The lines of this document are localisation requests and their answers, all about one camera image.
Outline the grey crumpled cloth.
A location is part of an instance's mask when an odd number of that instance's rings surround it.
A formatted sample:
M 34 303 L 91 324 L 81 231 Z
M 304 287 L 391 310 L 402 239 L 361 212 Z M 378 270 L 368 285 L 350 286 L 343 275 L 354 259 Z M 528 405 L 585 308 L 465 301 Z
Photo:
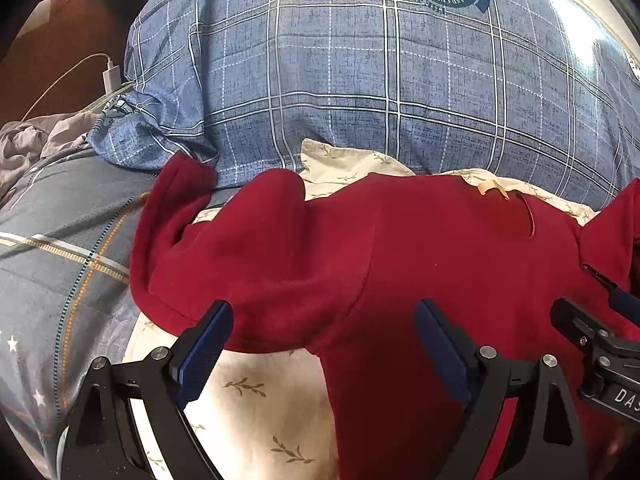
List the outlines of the grey crumpled cloth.
M 7 122 L 1 127 L 1 198 L 40 159 L 76 148 L 96 123 L 93 112 L 54 114 Z

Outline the red knit garment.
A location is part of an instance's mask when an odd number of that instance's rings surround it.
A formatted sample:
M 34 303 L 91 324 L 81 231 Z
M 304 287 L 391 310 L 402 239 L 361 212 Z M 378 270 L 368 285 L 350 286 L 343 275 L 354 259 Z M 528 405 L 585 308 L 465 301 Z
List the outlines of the red knit garment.
M 298 174 L 260 174 L 212 221 L 196 215 L 209 167 L 174 156 L 142 210 L 130 261 L 134 302 L 171 334 L 218 299 L 233 309 L 228 348 L 318 356 L 344 479 L 427 479 L 463 419 L 420 345 L 413 310 L 431 299 L 477 344 L 504 356 L 580 356 L 550 322 L 573 300 L 617 333 L 604 280 L 639 288 L 639 187 L 586 224 L 520 193 L 480 194 L 455 176 L 371 174 L 307 200 Z

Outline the brown wooden headboard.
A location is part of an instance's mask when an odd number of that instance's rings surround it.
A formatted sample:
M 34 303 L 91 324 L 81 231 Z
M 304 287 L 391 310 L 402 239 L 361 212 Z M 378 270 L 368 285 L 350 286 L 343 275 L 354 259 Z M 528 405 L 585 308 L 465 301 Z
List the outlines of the brown wooden headboard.
M 71 113 L 104 95 L 105 55 L 122 62 L 128 26 L 100 0 L 50 0 L 49 21 L 1 61 L 1 122 Z

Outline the white phone charger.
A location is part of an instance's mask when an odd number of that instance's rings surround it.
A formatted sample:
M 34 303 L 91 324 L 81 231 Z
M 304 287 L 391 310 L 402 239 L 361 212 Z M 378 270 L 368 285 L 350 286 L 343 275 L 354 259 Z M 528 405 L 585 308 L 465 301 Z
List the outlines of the white phone charger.
M 102 73 L 103 87 L 106 94 L 112 94 L 122 88 L 122 75 L 120 67 L 113 61 L 108 60 L 106 69 Z

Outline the blue plaid pillow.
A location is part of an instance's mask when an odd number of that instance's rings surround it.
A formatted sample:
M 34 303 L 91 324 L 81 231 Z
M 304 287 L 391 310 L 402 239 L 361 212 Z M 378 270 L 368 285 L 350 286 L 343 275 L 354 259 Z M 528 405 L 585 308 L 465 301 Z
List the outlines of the blue plaid pillow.
M 576 0 L 149 0 L 124 71 L 96 152 L 187 154 L 223 188 L 301 170 L 307 139 L 594 209 L 639 174 L 638 65 Z

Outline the grey plaid bed sheet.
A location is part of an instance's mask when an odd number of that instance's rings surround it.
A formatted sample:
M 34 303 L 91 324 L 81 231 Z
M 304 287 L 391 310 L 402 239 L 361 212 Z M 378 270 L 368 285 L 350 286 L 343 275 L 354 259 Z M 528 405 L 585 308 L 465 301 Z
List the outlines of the grey plaid bed sheet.
M 120 361 L 137 322 L 129 257 L 154 180 L 65 150 L 1 206 L 1 411 L 49 478 L 91 361 Z

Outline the cream leaf-print pillow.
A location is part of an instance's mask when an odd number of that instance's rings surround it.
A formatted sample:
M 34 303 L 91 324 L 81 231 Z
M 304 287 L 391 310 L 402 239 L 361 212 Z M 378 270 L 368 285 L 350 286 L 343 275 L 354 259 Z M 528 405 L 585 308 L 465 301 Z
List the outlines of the cream leaf-print pillow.
M 409 177 L 414 173 L 376 151 L 334 148 L 305 139 L 300 173 L 306 200 L 326 197 L 368 174 Z M 536 196 L 583 226 L 597 212 L 543 188 L 480 168 L 443 172 L 462 177 L 480 195 L 497 190 Z M 177 338 L 140 313 L 124 361 L 142 360 L 155 347 Z M 157 479 L 169 472 L 154 439 L 142 401 L 132 401 L 134 421 Z M 224 351 L 186 418 L 209 458 L 225 479 L 338 479 L 334 419 L 320 361 L 304 349 L 269 354 Z

